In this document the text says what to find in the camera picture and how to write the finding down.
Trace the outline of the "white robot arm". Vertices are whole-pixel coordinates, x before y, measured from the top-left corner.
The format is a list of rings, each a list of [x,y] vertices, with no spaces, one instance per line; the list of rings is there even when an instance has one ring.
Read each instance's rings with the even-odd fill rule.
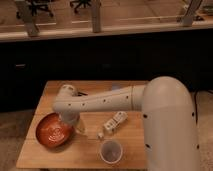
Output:
[[[53,111],[71,125],[81,112],[139,111],[149,171],[201,171],[196,115],[191,95],[176,78],[161,76],[145,85],[79,96],[63,85]]]

